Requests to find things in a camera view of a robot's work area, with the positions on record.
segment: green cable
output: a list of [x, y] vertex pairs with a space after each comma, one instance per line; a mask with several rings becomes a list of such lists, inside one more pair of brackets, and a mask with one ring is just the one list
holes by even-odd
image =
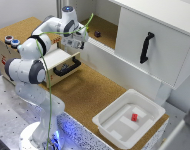
[[[92, 13], [90, 19], [88, 20], [87, 24], [82, 27], [81, 29], [78, 29], [76, 31], [73, 31], [73, 32], [43, 32], [41, 33], [39, 36], [43, 35], [43, 34], [47, 34], [47, 33], [53, 33], [53, 34], [73, 34], [73, 33], [76, 33], [76, 32], [79, 32], [80, 30], [86, 28], [85, 30], [85, 37], [86, 37], [86, 33], [87, 33], [87, 27], [89, 25], [89, 23], [91, 22], [92, 18], [93, 18], [94, 14]], [[51, 119], [52, 119], [52, 97], [51, 97], [51, 81], [50, 81], [50, 75], [49, 75], [49, 71], [48, 71], [48, 67], [47, 67], [47, 64], [46, 64], [46, 61], [44, 59], [44, 56], [42, 54], [42, 51], [40, 49], [40, 46], [39, 46], [39, 42], [38, 40], [36, 40], [36, 43], [37, 43], [37, 47], [38, 47], [38, 50], [41, 54], [41, 57], [43, 59], [43, 62], [44, 62], [44, 65], [46, 67], [46, 72], [48, 74], [48, 83], [49, 83], [49, 93], [50, 93], [50, 119], [49, 119], [49, 129], [48, 129], [48, 138], [47, 138], [47, 146], [46, 146], [46, 150], [48, 150], [48, 143], [49, 143], [49, 135], [50, 135], [50, 129], [51, 129]]]

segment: white plastic tub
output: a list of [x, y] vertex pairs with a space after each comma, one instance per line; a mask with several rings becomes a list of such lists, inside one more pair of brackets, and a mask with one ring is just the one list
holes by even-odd
[[[132, 114], [138, 114], [136, 122]], [[93, 118], [100, 133], [121, 149], [131, 149], [160, 119], [165, 109], [135, 90], [128, 90]]]

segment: cabinet door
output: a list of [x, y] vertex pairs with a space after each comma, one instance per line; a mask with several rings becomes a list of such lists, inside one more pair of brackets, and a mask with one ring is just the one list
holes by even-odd
[[[144, 41], [151, 32], [146, 56], [140, 63]], [[174, 86], [190, 49], [190, 36], [122, 8], [115, 54]]]

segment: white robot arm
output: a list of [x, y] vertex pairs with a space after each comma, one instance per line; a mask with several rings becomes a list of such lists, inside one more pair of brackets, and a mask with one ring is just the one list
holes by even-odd
[[[18, 46], [17, 49], [21, 55], [21, 59], [10, 59], [6, 62], [5, 72], [12, 81], [15, 81], [16, 93], [25, 101], [39, 105], [44, 109], [41, 113], [40, 124], [30, 139], [32, 146], [36, 149], [45, 148], [44, 145], [46, 145], [45, 143], [47, 141], [50, 115], [49, 93], [36, 85], [44, 81], [46, 73], [43, 63], [39, 60], [41, 54], [36, 39], [39, 42], [39, 47], [43, 55], [51, 47], [51, 40], [44, 32], [57, 32], [57, 34], [62, 36], [62, 44], [73, 48], [83, 49], [84, 42], [88, 40], [86, 27], [77, 21], [75, 9], [71, 6], [65, 6], [62, 9], [62, 19], [56, 17], [46, 18], [33, 31], [31, 37], [22, 45]], [[50, 141], [52, 137], [55, 137], [55, 132], [58, 130], [56, 117], [63, 113], [65, 105], [59, 98], [52, 95], [52, 108]], [[55, 150], [61, 149], [60, 139], [53, 140], [57, 142], [56, 144], [53, 144], [54, 142], [50, 143], [50, 147], [53, 147], [52, 149]]]

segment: cabinet handle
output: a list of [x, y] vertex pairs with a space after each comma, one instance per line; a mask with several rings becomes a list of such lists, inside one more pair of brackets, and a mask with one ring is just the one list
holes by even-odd
[[71, 72], [72, 70], [76, 69], [77, 67], [79, 67], [81, 65], [81, 62], [79, 60], [77, 60], [75, 58], [75, 56], [72, 58], [72, 61], [75, 63], [74, 65], [70, 66], [69, 68], [66, 68], [62, 71], [57, 70], [57, 68], [53, 68], [53, 72], [57, 75], [57, 76], [64, 76], [66, 74], [68, 74], [69, 72]]
[[148, 36], [146, 37], [142, 49], [142, 54], [140, 57], [140, 63], [143, 64], [148, 60], [148, 57], [146, 57], [148, 46], [149, 46], [149, 40], [152, 39], [155, 35], [151, 32], [148, 32]]

